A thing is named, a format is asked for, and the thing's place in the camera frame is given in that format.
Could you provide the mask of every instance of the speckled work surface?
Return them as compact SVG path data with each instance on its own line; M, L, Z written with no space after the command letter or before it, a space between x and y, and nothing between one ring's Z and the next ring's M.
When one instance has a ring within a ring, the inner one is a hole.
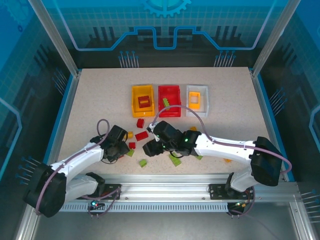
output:
M258 99L246 67L190 67L190 68L115 68L83 69L64 134L58 160L62 160L83 148L92 137L97 136L98 120L108 119L133 134L144 129L137 128L137 118L132 117L131 86L153 84L156 112L158 112L158 85L180 85L181 101L186 104L186 85L207 85L209 89L209 115L203 118L208 132L215 137L232 140L255 140L257 136L268 137ZM201 131L195 117L159 118L166 120L182 132L191 126ZM145 125L153 118L146 117ZM100 131L107 129L101 124ZM83 173L97 174L207 174L230 173L242 169L238 162L225 162L218 157L183 157L177 167L164 153L155 157L145 155L142 146L152 137L137 142L133 157L124 156L109 165L95 163ZM147 160L140 167L139 161Z

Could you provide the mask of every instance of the robotic arm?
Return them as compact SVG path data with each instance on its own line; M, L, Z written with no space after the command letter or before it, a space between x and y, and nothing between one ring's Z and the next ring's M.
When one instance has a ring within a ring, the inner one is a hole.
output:
M125 137L128 138L128 133L114 125L100 145L97 144L101 142L103 136L92 138L83 149L73 155L75 157L70 162L67 162L68 157L49 166L44 163L40 164L33 172L23 200L36 208L46 181L61 165L63 168L54 175L40 202L39 211L46 217L55 215L64 203L84 195L98 198L105 192L112 192L114 189L106 189L105 180L93 172L78 178L77 175L102 159L113 163L128 153L129 148L123 141Z
M223 189L223 194L237 198L248 188L260 183L267 186L277 186L282 161L262 151L249 148L238 148L228 144L238 144L270 150L280 155L280 152L264 137L256 141L234 141L211 137L213 140L225 143L217 144L199 131L181 132L165 121L150 124L147 130L154 139L143 146L149 157L168 151L175 151L182 156L216 156L241 162L247 167L239 172L233 172ZM90 172L79 176L90 165L107 159L113 163L129 152L124 138L128 133L114 125L107 136L96 136L79 152L52 165L40 164L33 172L23 200L36 208L46 217L52 217L71 200L87 195L90 198L101 198L115 189L107 189L105 180Z
M258 183L267 186L278 185L281 160L262 151L227 146L227 144L238 144L258 147L281 155L277 148L264 137L259 136L256 141L234 141L211 137L226 144L221 145L210 141L204 133L193 130L182 133L165 121L151 123L147 130L154 135L154 139L143 146L145 154L149 157L162 154L164 151L170 153L175 151L181 156L216 156L245 164L247 166L245 169L229 175L225 185L225 191L229 196L242 193Z

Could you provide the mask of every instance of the red tray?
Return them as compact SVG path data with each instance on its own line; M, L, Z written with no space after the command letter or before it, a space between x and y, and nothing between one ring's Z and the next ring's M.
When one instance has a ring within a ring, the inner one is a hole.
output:
M158 110L161 111L165 105L163 99L168 99L170 105L181 105L180 88L178 85L163 85L158 87ZM159 115L160 118L181 117L180 107L171 107Z

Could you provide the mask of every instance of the gear logo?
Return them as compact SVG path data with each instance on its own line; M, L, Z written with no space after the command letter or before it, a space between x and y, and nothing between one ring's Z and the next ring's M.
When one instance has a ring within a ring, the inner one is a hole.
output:
M0 6L6 6L11 17L19 25L28 19L30 11L28 0L0 0Z
M175 14L180 14L181 10L186 10L191 0L142 0L142 4L144 10L149 10L150 14L166 18L168 15L173 17Z

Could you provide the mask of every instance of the plastic bin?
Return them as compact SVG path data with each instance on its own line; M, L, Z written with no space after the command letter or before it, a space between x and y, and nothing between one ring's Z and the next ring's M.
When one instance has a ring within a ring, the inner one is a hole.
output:
M180 88L178 85L162 85L158 87L158 110L165 107L163 99L167 99L170 105L181 105ZM180 107L171 107L160 113L160 118L181 117Z
M200 106L198 109L192 108L200 117L207 117L209 114L209 91L208 86L205 85L187 85L186 86L186 106L189 108L189 92L200 93ZM186 110L186 117L195 117L195 115Z
M149 107L139 107L139 97L148 96L150 99ZM132 116L134 118L153 117L155 116L154 89L152 85L135 85L132 86L131 98Z

